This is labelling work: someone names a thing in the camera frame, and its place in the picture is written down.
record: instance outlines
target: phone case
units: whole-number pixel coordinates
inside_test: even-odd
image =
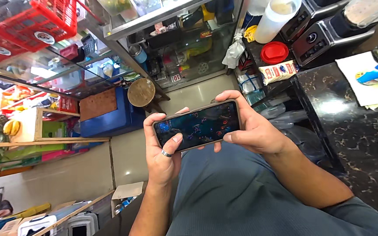
[[[193,112],[197,112],[197,111],[204,110],[204,109],[207,109],[207,108],[211,108],[211,107],[214,107],[214,106],[226,103],[226,102],[231,102],[231,101],[233,101],[233,102],[236,103],[237,116],[238,116],[238,119],[239,119],[239,127],[241,128],[242,127],[242,123],[241,123],[241,120],[240,120],[240,108],[239,108],[239,104],[237,103],[237,101],[235,99],[227,99],[227,100],[225,100],[223,102],[213,102],[211,104],[205,105],[203,107],[200,107],[200,108],[197,108],[197,109],[194,109],[194,110],[190,110],[190,111],[185,112],[185,113],[180,113],[180,114],[174,114],[172,116],[167,116],[166,118],[164,118],[161,121],[155,121],[152,124],[151,127],[152,127],[153,131],[155,132],[154,125],[157,124],[157,123],[160,123],[160,122],[172,119],[172,118],[176,118],[176,117],[179,117],[179,116],[182,116],[182,115],[186,115],[188,113],[193,113]],[[160,145],[160,141],[158,141],[157,134],[155,135],[155,139],[157,140],[157,144],[162,148],[162,146]],[[219,140],[212,141],[212,142],[209,142],[209,143],[206,143],[206,144],[198,145],[196,147],[186,148],[186,149],[181,150],[180,152],[184,152],[184,151],[187,151],[187,150],[190,150],[190,149],[193,149],[193,148],[203,147],[203,146],[206,146],[208,144],[212,144],[212,143],[216,143],[216,142],[221,142],[222,140],[223,139],[219,139]]]

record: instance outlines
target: blender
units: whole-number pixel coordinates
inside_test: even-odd
[[[295,41],[313,23],[333,16],[349,0],[302,0],[302,5],[291,20],[281,29],[286,41]]]
[[[318,21],[291,46],[300,67],[312,68],[350,56],[370,38],[378,23],[378,0],[352,0],[344,9]]]

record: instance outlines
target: black marble counter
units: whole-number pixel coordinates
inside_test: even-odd
[[[291,79],[313,128],[355,196],[378,211],[378,108],[360,107],[336,63]]]

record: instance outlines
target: packaged bread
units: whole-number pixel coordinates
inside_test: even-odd
[[[299,68],[295,60],[282,62],[273,66],[259,67],[259,71],[262,73],[263,83],[265,85],[288,79],[295,75],[298,70]]]

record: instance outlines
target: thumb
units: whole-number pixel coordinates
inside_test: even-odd
[[[182,140],[183,140],[183,135],[181,133],[176,134],[164,144],[163,150],[166,153],[173,154],[176,151],[176,149],[179,147]]]
[[[230,133],[226,133],[223,139],[224,141],[229,143],[254,145],[257,141],[257,133],[255,133],[253,130],[237,130]]]

